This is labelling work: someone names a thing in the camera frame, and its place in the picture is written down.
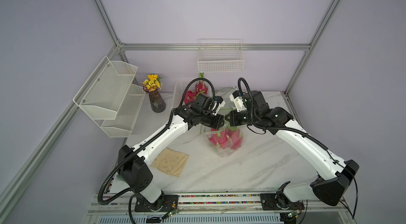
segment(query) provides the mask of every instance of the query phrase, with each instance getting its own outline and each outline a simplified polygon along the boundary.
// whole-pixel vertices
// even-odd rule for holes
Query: wire basket
[[[128,137],[145,96],[143,88],[133,84],[137,67],[123,61],[110,61],[107,57],[99,67],[103,64],[89,90],[83,95],[85,83],[74,102],[110,138]]]
[[[123,104],[117,113],[116,119],[104,120],[101,129],[110,137],[128,137],[137,120],[143,103],[145,91],[142,87],[131,84]]]
[[[132,64],[108,61],[97,80],[76,104],[91,119],[115,119],[136,72],[137,67]]]
[[[197,67],[201,73],[243,71],[242,39],[199,39]]]
[[[183,92],[185,91],[186,87],[188,86],[188,84],[192,81],[193,79],[182,79],[182,80],[178,80],[175,82],[175,89],[173,90],[173,98],[172,98],[172,108],[176,108],[177,106],[179,106],[180,100],[182,99],[182,95]],[[190,91],[195,91],[196,85],[199,83],[199,81],[196,81],[194,83],[192,83],[192,85],[189,87],[188,90]],[[208,90],[207,90],[207,95],[212,96],[213,92],[211,91],[211,87],[208,86]]]

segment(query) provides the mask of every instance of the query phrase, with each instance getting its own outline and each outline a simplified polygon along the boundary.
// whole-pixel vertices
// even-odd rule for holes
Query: flower vase
[[[144,88],[144,91],[150,97],[150,104],[151,104],[152,111],[154,111],[156,113],[160,113],[165,110],[165,108],[166,108],[165,101],[162,99],[162,96],[158,92],[158,90],[149,92],[147,89]]]

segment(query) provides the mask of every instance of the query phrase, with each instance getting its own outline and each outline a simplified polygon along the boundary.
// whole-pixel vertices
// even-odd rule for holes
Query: beige cloth
[[[189,155],[165,148],[152,162],[151,167],[165,174],[179,177],[189,159]]]

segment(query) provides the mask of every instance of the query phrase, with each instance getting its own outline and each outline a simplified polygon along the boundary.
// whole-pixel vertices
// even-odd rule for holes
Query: white marble tabletop
[[[280,92],[262,92],[270,108],[287,106]],[[139,116],[127,145],[139,143],[169,118],[172,94],[162,93],[166,110],[154,113],[145,96]],[[168,147],[189,155],[189,160],[179,178],[150,168],[154,181],[163,191],[262,191],[274,190],[286,181],[300,181],[317,175],[316,170],[299,153],[270,132],[258,135],[241,127],[242,146],[228,157],[219,157],[200,135],[200,126],[193,127],[176,138]],[[117,193],[128,185],[113,181],[110,193]]]

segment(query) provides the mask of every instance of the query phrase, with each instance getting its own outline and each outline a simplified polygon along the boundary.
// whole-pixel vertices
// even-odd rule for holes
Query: plastic bag
[[[238,127],[231,127],[228,123],[219,130],[210,128],[205,135],[208,145],[220,157],[230,156],[241,147],[244,139],[241,130]]]
[[[225,116],[235,109],[229,97],[235,90],[236,87],[229,87],[216,92],[216,95],[221,96],[226,102],[218,114]],[[205,134],[207,145],[220,157],[230,156],[241,147],[244,139],[241,130],[238,127],[231,127],[226,120],[224,120],[223,127],[218,130],[202,126],[200,132]]]

